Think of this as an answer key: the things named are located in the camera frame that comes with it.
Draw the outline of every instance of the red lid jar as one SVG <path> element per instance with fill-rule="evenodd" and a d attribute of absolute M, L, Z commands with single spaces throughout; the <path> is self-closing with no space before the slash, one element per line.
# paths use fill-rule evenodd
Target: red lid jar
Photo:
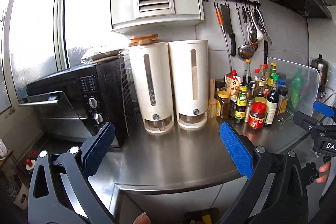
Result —
<path fill-rule="evenodd" d="M 248 124 L 252 128 L 262 128 L 266 117 L 266 105 L 261 102 L 254 102 L 250 112 Z"/>

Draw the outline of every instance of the window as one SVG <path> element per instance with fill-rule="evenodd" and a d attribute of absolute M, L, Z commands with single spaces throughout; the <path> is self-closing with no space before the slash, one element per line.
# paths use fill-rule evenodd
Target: window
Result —
<path fill-rule="evenodd" d="M 54 0 L 14 0 L 9 30 L 10 65 L 18 99 L 26 84 L 57 72 L 53 42 Z"/>
<path fill-rule="evenodd" d="M 89 49 L 111 51 L 128 42 L 112 32 L 110 0 L 65 0 L 64 36 L 70 67 L 80 65 Z"/>
<path fill-rule="evenodd" d="M 4 25 L 3 25 L 3 16 L 5 15 L 5 12 L 7 10 L 9 0 L 0 0 L 0 20 L 2 21 L 0 23 L 0 31 L 1 31 L 1 47 L 0 47 L 0 113 L 6 110 L 8 107 L 11 106 L 11 103 L 9 101 L 5 78 L 3 74 L 3 66 L 2 66 L 2 43 L 3 43 L 3 31 L 4 31 Z"/>

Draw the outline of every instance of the human hand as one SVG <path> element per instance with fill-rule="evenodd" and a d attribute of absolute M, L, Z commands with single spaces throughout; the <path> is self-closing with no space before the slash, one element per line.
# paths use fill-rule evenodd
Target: human hand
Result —
<path fill-rule="evenodd" d="M 323 172 L 326 172 L 326 171 L 330 171 L 330 166 L 331 166 L 331 160 L 326 162 L 325 164 L 323 164 L 320 168 L 319 168 L 319 172 L 320 173 L 323 173 Z M 328 177 L 329 177 L 329 174 L 325 174 L 321 177 L 319 177 L 316 182 L 317 183 L 322 183 L 322 182 L 325 182 L 328 180 Z"/>
<path fill-rule="evenodd" d="M 134 220 L 133 224 L 151 224 L 151 220 L 146 213 L 142 213 Z"/>

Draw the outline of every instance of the range hood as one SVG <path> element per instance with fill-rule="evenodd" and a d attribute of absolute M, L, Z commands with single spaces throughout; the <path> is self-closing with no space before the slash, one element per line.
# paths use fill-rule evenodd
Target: range hood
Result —
<path fill-rule="evenodd" d="M 331 13 L 322 0 L 271 0 L 308 18 L 329 18 Z"/>

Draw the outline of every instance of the oven knob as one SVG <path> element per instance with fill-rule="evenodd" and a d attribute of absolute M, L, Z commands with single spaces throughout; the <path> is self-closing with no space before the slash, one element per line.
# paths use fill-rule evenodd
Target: oven knob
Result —
<path fill-rule="evenodd" d="M 92 108 L 96 108 L 98 106 L 98 101 L 96 98 L 90 97 L 89 98 L 89 105 Z"/>
<path fill-rule="evenodd" d="M 96 121 L 96 123 L 98 123 L 98 124 L 103 122 L 103 117 L 99 113 L 95 113 L 93 115 L 93 118 Z"/>

